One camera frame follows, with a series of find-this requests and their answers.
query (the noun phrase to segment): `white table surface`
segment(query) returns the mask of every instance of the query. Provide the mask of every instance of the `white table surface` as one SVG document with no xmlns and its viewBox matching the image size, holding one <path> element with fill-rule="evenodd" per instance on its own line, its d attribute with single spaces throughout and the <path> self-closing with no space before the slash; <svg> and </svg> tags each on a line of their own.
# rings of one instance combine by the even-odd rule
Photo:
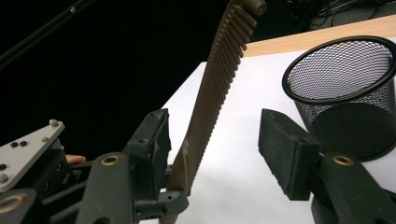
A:
<svg viewBox="0 0 396 224">
<path fill-rule="evenodd" d="M 286 68 L 303 52 L 242 59 L 193 183 L 190 205 L 177 223 L 314 223 L 311 202 L 289 201 L 258 150 L 263 108 L 282 112 L 304 127 L 281 87 Z M 201 63 L 163 106 L 170 113 L 170 164 L 187 131 L 204 70 Z M 396 150 L 364 165 L 382 188 L 396 192 Z"/>
</svg>

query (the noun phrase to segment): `black mesh cup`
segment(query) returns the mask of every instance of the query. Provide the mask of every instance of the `black mesh cup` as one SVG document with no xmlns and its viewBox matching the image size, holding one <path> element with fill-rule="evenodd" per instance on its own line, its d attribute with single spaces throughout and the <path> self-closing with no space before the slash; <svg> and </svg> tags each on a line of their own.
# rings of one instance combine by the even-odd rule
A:
<svg viewBox="0 0 396 224">
<path fill-rule="evenodd" d="M 282 86 L 322 152 L 377 159 L 395 147 L 396 45 L 352 36 L 317 46 L 286 70 Z"/>
</svg>

